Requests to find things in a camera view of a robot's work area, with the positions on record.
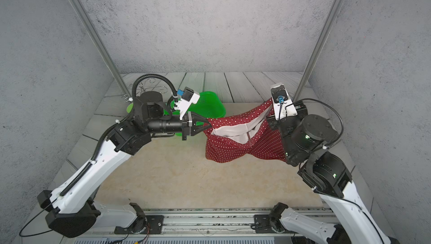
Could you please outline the left aluminium frame post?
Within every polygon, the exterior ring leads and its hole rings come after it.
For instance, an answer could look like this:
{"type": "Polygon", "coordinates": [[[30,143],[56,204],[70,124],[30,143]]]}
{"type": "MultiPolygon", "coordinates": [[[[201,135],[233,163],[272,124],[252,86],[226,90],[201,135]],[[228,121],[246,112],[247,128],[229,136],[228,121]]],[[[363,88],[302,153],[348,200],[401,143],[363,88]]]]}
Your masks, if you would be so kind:
{"type": "Polygon", "coordinates": [[[90,19],[90,16],[88,15],[86,9],[84,8],[81,0],[68,0],[71,6],[73,7],[75,13],[79,17],[80,21],[82,22],[85,30],[87,31],[91,41],[93,42],[95,48],[98,50],[99,54],[101,55],[105,65],[107,66],[108,70],[112,74],[115,82],[119,86],[123,97],[126,102],[130,102],[131,94],[128,90],[124,80],[122,79],[118,68],[115,66],[113,59],[111,58],[110,54],[107,51],[107,48],[105,47],[100,35],[98,34],[96,28],[94,27],[94,24],[92,20],[90,19]]]}

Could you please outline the red polka dot skirt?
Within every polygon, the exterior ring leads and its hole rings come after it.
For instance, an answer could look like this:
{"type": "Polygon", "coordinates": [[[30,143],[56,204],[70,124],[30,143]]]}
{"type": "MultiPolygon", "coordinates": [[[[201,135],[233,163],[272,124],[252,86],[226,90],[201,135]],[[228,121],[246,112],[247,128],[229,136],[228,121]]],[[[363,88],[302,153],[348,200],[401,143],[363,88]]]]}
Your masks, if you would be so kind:
{"type": "Polygon", "coordinates": [[[280,132],[272,130],[266,117],[273,114],[271,99],[245,113],[209,119],[205,157],[227,163],[250,154],[263,160],[285,161],[280,132]]]}

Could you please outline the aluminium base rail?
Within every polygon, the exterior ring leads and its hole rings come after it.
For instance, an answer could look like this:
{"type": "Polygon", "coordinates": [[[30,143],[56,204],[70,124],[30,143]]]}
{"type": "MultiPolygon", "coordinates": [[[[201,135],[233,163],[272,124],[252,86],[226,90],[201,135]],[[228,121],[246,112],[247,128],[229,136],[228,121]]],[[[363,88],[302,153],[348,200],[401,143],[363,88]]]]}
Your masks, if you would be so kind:
{"type": "Polygon", "coordinates": [[[257,234],[250,228],[254,215],[268,214],[269,209],[203,209],[203,210],[146,210],[146,215],[163,215],[160,235],[116,235],[114,227],[90,229],[75,238],[63,237],[63,244],[311,244],[310,237],[295,232],[286,234],[257,234]]]}

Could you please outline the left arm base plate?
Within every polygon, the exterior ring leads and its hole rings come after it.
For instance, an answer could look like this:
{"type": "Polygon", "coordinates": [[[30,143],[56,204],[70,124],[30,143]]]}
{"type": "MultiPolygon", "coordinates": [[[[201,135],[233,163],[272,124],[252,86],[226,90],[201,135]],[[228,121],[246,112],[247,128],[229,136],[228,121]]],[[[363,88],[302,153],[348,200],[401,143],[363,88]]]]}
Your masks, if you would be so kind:
{"type": "Polygon", "coordinates": [[[163,215],[147,215],[145,218],[138,217],[133,224],[127,228],[116,227],[114,234],[116,235],[160,235],[163,228],[163,215]]]}

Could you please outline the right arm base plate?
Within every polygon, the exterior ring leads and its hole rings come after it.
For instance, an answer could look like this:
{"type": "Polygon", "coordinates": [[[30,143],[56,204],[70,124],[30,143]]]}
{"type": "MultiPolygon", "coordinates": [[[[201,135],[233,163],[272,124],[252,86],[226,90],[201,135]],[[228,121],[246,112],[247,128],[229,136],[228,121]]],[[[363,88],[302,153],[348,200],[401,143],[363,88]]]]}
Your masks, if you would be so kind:
{"type": "Polygon", "coordinates": [[[256,214],[254,215],[254,223],[250,225],[250,228],[254,230],[257,234],[286,234],[293,233],[285,229],[279,220],[268,214],[256,214]]]}

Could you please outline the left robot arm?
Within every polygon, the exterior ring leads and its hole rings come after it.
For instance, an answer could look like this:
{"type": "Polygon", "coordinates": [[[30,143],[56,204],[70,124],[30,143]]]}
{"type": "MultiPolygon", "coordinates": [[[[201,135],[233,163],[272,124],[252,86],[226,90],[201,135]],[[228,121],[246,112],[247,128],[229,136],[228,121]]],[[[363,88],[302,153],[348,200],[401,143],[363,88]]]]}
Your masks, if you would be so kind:
{"type": "Polygon", "coordinates": [[[39,205],[47,212],[49,229],[75,238],[97,227],[123,228],[141,233],[146,216],[136,203],[124,206],[103,205],[94,194],[107,177],[156,137],[181,133],[183,140],[210,128],[208,120],[189,111],[200,95],[190,88],[178,91],[179,101],[170,108],[162,94],[149,91],[133,99],[129,115],[107,129],[91,158],[64,184],[38,195],[39,205]]]}

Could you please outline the right aluminium frame post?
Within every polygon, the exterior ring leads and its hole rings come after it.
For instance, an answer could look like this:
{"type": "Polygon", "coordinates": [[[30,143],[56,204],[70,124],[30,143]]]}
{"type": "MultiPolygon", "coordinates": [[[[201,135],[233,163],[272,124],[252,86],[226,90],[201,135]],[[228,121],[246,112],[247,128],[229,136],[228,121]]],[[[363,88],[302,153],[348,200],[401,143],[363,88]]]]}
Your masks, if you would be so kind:
{"type": "Polygon", "coordinates": [[[319,37],[317,39],[317,42],[314,46],[314,49],[312,51],[312,54],[308,60],[307,65],[305,66],[305,69],[303,71],[302,78],[300,80],[300,83],[297,87],[297,90],[295,92],[294,96],[294,102],[298,101],[300,99],[301,93],[303,92],[303,89],[306,86],[307,81],[309,80],[313,69],[315,68],[318,58],[324,48],[324,45],[326,43],[326,40],[328,36],[330,35],[331,29],[336,21],[336,18],[341,10],[341,7],[343,5],[344,0],[334,0],[331,8],[328,12],[327,18],[324,22],[324,25],[322,27],[322,30],[319,34],[319,37]]]}

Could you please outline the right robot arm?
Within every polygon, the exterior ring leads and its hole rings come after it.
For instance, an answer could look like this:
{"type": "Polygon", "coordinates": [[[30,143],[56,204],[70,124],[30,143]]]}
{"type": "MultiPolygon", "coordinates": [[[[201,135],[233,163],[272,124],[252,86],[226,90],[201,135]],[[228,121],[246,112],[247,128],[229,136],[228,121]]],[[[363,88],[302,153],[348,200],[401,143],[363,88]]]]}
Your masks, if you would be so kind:
{"type": "Polygon", "coordinates": [[[345,163],[330,152],[341,133],[319,115],[285,113],[297,106],[275,103],[268,123],[281,134],[286,163],[298,167],[297,174],[330,206],[338,223],[320,222],[279,202],[268,216],[269,228],[301,234],[316,244],[397,244],[371,216],[345,163]]]}

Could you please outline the aluminium frame post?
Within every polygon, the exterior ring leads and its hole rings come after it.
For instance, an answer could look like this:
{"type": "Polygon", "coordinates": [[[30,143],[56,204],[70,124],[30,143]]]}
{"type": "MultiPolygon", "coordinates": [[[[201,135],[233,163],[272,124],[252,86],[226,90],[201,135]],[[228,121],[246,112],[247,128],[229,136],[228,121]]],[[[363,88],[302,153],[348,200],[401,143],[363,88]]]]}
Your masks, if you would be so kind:
{"type": "Polygon", "coordinates": [[[312,51],[312,54],[308,60],[307,65],[305,66],[305,69],[303,71],[302,78],[300,80],[300,83],[297,87],[297,90],[295,92],[294,96],[294,102],[298,101],[300,99],[301,93],[303,92],[303,89],[306,86],[307,81],[309,80],[313,69],[315,68],[318,58],[324,48],[324,45],[326,43],[326,40],[328,36],[330,35],[331,29],[336,21],[336,18],[341,10],[341,7],[343,5],[344,0],[334,0],[331,8],[328,12],[327,18],[324,22],[324,25],[322,27],[322,30],[319,34],[319,37],[317,39],[317,42],[314,46],[314,49],[312,51]]]}
{"type": "Polygon", "coordinates": [[[118,68],[115,66],[113,59],[111,58],[110,54],[107,51],[107,48],[105,47],[100,35],[98,34],[96,28],[94,27],[94,24],[92,20],[90,19],[90,16],[88,15],[86,9],[84,8],[81,0],[68,0],[71,6],[73,7],[75,13],[79,17],[80,21],[82,22],[85,30],[87,31],[91,41],[93,42],[95,48],[98,50],[99,54],[101,55],[105,65],[107,66],[108,70],[112,74],[115,82],[119,86],[123,97],[126,102],[130,102],[131,94],[128,90],[124,80],[122,79],[118,68]]]}

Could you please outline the green plastic basket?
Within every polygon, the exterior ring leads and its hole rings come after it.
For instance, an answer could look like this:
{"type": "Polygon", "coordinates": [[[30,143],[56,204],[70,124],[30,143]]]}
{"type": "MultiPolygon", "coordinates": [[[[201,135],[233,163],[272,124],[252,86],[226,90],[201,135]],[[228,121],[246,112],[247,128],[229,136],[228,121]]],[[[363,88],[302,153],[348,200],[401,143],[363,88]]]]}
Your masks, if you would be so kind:
{"type": "MultiPolygon", "coordinates": [[[[192,104],[187,111],[185,115],[188,114],[188,112],[195,112],[203,117],[206,117],[208,120],[213,118],[222,118],[226,114],[226,109],[224,108],[221,100],[218,98],[218,96],[214,92],[198,92],[200,94],[200,99],[197,102],[197,104],[192,104]]],[[[168,102],[168,108],[167,111],[168,115],[180,115],[180,112],[178,110],[174,109],[174,102],[178,101],[180,97],[177,97],[177,91],[176,95],[172,95],[168,102]]]]}

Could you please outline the green plastic wine glass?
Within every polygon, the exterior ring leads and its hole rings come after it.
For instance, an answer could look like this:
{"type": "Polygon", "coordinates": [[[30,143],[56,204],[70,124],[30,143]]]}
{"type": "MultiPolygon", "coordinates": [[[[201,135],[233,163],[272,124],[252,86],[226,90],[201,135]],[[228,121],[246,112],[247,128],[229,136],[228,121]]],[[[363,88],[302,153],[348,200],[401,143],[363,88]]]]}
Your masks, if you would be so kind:
{"type": "Polygon", "coordinates": [[[126,108],[127,113],[131,113],[133,110],[133,103],[129,104],[126,108]]]}

